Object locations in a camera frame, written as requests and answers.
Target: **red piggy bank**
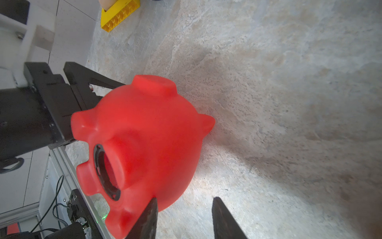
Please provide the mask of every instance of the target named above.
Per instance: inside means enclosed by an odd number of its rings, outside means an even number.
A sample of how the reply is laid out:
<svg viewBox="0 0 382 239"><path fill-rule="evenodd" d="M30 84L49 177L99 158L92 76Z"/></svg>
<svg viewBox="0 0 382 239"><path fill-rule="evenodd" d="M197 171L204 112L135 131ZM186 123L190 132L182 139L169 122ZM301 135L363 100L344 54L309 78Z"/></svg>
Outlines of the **red piggy bank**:
<svg viewBox="0 0 382 239"><path fill-rule="evenodd" d="M72 115L74 138L89 144L89 160L77 167L79 184L86 195L106 199L105 224L115 238L127 236L153 197L161 211L182 195L214 124L178 95L174 82L151 75L135 76L95 108Z"/></svg>

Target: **black mount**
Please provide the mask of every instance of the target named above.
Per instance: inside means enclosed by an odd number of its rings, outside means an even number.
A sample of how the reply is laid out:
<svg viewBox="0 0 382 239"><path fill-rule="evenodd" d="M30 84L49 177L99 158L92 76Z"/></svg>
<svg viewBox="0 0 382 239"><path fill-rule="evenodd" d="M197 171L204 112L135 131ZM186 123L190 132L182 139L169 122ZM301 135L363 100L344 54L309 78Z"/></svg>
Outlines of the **black mount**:
<svg viewBox="0 0 382 239"><path fill-rule="evenodd" d="M124 85L75 62L66 62L64 72L69 84L47 63L26 62L28 87L0 90L0 162L75 141L71 115L94 108L102 99L89 84L109 89Z"/></svg>

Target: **white panel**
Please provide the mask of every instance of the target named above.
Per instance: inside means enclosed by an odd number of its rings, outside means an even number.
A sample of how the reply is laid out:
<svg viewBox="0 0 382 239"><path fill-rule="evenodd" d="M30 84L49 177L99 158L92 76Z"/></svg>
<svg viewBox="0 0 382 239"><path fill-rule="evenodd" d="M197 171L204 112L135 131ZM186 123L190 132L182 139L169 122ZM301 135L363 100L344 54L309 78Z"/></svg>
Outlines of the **white panel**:
<svg viewBox="0 0 382 239"><path fill-rule="evenodd" d="M31 159L25 159L21 168L0 174L0 213L23 206Z"/></svg>
<svg viewBox="0 0 382 239"><path fill-rule="evenodd" d="M30 3L34 3L47 12L56 15L58 0L28 0Z"/></svg>
<svg viewBox="0 0 382 239"><path fill-rule="evenodd" d="M101 10L98 0L66 0L70 5L85 13L93 20L98 17L98 12Z"/></svg>
<svg viewBox="0 0 382 239"><path fill-rule="evenodd" d="M20 229L21 231L31 231L34 226L38 223L37 217L32 217L27 220L21 221L20 223ZM39 231L40 226L37 226L37 228L34 231Z"/></svg>
<svg viewBox="0 0 382 239"><path fill-rule="evenodd" d="M26 187L24 206L40 200L42 182L49 156L49 148L43 147L33 151L31 169L29 170L28 184Z"/></svg>
<svg viewBox="0 0 382 239"><path fill-rule="evenodd" d="M31 62L47 62L49 60L49 51L41 47L33 46L31 49Z"/></svg>
<svg viewBox="0 0 382 239"><path fill-rule="evenodd" d="M86 64L96 22L61 0L56 23L56 35L50 53L49 66L54 74L61 74L66 79L63 72L65 62Z"/></svg>

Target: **piggy bank leg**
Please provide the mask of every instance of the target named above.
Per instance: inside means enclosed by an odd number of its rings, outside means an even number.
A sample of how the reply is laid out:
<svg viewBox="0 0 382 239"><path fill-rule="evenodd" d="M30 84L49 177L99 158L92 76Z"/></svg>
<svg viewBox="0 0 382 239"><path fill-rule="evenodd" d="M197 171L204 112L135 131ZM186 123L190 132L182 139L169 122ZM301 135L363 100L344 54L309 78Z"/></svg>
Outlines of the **piggy bank leg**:
<svg viewBox="0 0 382 239"><path fill-rule="evenodd" d="M133 186L123 192L124 195L121 195L121 197L126 199L122 210L110 209L105 224L116 239L124 239L128 235L153 198L151 195L142 193L142 188L142 186Z"/></svg>

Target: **floor tile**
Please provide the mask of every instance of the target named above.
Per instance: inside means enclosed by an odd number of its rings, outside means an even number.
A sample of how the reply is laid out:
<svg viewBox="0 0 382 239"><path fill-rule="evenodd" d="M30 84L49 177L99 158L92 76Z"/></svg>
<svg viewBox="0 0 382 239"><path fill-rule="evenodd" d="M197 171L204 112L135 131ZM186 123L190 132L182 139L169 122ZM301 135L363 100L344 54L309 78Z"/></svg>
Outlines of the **floor tile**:
<svg viewBox="0 0 382 239"><path fill-rule="evenodd" d="M101 10L98 0L62 0L88 15L93 20L97 20L98 12Z"/></svg>
<svg viewBox="0 0 382 239"><path fill-rule="evenodd" d="M21 168L0 174L0 213L23 206L30 165L31 159L25 159Z"/></svg>
<svg viewBox="0 0 382 239"><path fill-rule="evenodd" d="M49 66L54 74L66 79L63 68L67 61L85 65L96 22L84 13L60 0L56 18L56 34Z"/></svg>
<svg viewBox="0 0 382 239"><path fill-rule="evenodd" d="M40 193L42 182L45 177L48 156L48 147L43 147L33 151L31 169L29 171L28 184L25 191L24 206L36 203L40 200Z"/></svg>
<svg viewBox="0 0 382 239"><path fill-rule="evenodd" d="M29 0L30 3L36 4L47 12L56 15L58 0Z"/></svg>
<svg viewBox="0 0 382 239"><path fill-rule="evenodd" d="M32 158L32 151L29 153L25 153L20 156L17 156L17 158L23 158L23 159Z"/></svg>

